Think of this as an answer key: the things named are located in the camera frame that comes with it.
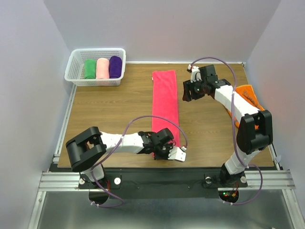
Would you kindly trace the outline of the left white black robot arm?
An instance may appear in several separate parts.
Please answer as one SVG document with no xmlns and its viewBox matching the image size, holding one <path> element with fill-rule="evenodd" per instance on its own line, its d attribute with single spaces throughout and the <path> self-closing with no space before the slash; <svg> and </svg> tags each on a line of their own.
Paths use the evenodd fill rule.
<svg viewBox="0 0 305 229">
<path fill-rule="evenodd" d="M 103 155 L 110 153 L 155 154 L 167 160 L 174 136 L 168 128 L 159 132 L 137 132 L 121 136 L 101 132 L 93 126 L 66 142 L 72 172 L 84 173 L 90 183 L 101 188 L 106 183 L 102 166 L 94 168 Z"/>
</svg>

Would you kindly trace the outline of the pink microfiber towel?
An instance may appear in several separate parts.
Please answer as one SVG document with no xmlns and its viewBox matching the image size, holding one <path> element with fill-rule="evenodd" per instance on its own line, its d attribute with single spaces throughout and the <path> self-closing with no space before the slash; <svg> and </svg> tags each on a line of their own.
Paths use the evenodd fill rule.
<svg viewBox="0 0 305 229">
<path fill-rule="evenodd" d="M 152 81 L 152 115 L 166 118 L 179 125 L 178 89 L 175 71 L 154 71 Z M 174 142 L 177 146 L 180 146 L 180 131 L 178 128 L 165 120 L 152 119 L 153 132 L 158 132 L 164 128 L 169 128 L 174 136 Z"/>
</svg>

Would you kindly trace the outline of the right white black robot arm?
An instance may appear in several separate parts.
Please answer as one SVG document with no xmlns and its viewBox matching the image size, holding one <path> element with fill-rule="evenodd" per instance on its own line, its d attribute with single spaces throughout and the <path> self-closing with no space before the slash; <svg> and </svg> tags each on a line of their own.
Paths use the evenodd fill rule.
<svg viewBox="0 0 305 229">
<path fill-rule="evenodd" d="M 208 95 L 231 113 L 234 153 L 222 165 L 219 175 L 221 184 L 230 186 L 244 175 L 252 159 L 273 142 L 272 115 L 248 103 L 226 79 L 219 79 L 213 65 L 189 65 L 187 71 L 191 78 L 183 83 L 183 101 Z"/>
</svg>

